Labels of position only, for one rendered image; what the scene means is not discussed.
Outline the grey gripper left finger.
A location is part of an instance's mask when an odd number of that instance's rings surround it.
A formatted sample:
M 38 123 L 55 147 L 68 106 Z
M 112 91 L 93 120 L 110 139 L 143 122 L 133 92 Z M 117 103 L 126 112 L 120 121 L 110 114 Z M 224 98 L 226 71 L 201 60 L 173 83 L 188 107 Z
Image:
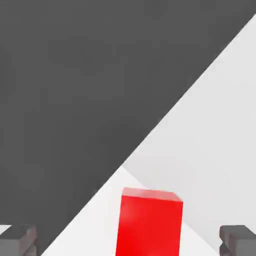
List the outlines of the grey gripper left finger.
M 35 226 L 12 225 L 0 234 L 0 256 L 37 256 L 36 240 Z

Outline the small red cube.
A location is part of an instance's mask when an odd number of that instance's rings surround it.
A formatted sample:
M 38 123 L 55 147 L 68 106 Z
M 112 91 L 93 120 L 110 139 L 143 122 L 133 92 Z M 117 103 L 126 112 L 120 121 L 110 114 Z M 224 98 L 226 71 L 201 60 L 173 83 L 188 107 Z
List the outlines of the small red cube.
M 125 187 L 115 256 L 179 256 L 182 218 L 175 193 Z

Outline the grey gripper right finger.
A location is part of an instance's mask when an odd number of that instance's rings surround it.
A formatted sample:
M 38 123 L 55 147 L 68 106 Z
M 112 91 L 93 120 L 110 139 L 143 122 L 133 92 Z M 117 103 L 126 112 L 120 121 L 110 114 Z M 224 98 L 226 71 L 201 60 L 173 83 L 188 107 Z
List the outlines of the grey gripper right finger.
M 245 225 L 222 225 L 219 256 L 256 256 L 256 234 Z

